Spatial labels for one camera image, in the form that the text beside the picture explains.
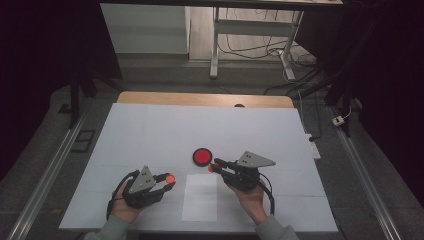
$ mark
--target human hand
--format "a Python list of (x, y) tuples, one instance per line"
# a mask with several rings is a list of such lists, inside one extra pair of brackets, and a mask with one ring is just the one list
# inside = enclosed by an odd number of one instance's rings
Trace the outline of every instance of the human hand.
[(144, 210), (142, 209), (136, 209), (132, 208), (127, 205), (125, 202), (125, 199), (122, 196), (122, 193), (124, 192), (125, 186), (127, 185), (127, 182), (122, 184), (122, 186), (119, 188), (118, 192), (115, 196), (115, 201), (113, 201), (113, 208), (111, 214), (115, 217), (118, 217), (122, 220), (124, 220), (127, 223), (133, 223), (138, 215)]
[(266, 215), (265, 209), (263, 207), (264, 190), (262, 190), (262, 188), (256, 186), (252, 190), (243, 192), (228, 184), (227, 186), (234, 191), (237, 198), (239, 199), (240, 205), (256, 225), (259, 225), (265, 221), (268, 216)]

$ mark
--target red round button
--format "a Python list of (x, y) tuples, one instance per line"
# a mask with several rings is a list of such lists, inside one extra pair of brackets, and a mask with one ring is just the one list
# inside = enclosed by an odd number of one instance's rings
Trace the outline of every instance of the red round button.
[(193, 153), (193, 162), (200, 167), (207, 166), (212, 161), (212, 153), (206, 148), (199, 148)]

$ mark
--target gray sleeve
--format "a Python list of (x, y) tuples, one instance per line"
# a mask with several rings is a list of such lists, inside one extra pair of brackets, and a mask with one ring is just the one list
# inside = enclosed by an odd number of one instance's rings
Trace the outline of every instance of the gray sleeve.
[(109, 220), (102, 227), (100, 232), (87, 233), (84, 240), (120, 240), (125, 239), (129, 223), (117, 218), (113, 215), (109, 216)]
[(281, 226), (273, 215), (270, 215), (263, 223), (259, 224), (255, 231), (261, 240), (299, 240), (292, 226)]

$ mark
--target white paper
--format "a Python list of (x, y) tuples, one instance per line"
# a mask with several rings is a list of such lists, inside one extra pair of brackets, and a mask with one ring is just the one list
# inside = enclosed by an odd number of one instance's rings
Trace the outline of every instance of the white paper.
[(182, 221), (212, 222), (217, 216), (216, 174), (187, 175)]

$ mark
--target black device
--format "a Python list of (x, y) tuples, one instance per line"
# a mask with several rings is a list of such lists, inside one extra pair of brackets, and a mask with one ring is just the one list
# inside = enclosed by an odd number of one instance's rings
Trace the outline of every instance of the black device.
[[(165, 192), (170, 191), (175, 185), (175, 177), (170, 173), (164, 173), (160, 175), (152, 175), (149, 168), (144, 166), (141, 172), (136, 170), (129, 173), (122, 179), (113, 193), (112, 199), (109, 201), (106, 218), (109, 218), (112, 212), (113, 202), (116, 200), (116, 194), (121, 188), (122, 184), (128, 179), (127, 185), (124, 188), (122, 197), (128, 206), (141, 209), (146, 206), (150, 206), (162, 200)], [(160, 189), (151, 191), (156, 183), (166, 181), (167, 184)]]
[[(271, 214), (274, 215), (275, 206), (274, 197), (272, 196), (272, 190), (270, 191), (261, 182), (261, 173), (259, 173), (258, 170), (259, 167), (275, 165), (276, 163), (274, 161), (259, 156), (257, 154), (245, 151), (244, 154), (237, 161), (230, 162), (215, 158), (214, 162), (215, 163), (211, 163), (209, 165), (209, 171), (220, 174), (226, 184), (233, 186), (243, 192), (252, 190), (256, 186), (262, 188), (264, 192), (268, 195), (268, 198), (271, 202)], [(234, 171), (234, 173), (228, 172), (224, 169), (231, 169)]]

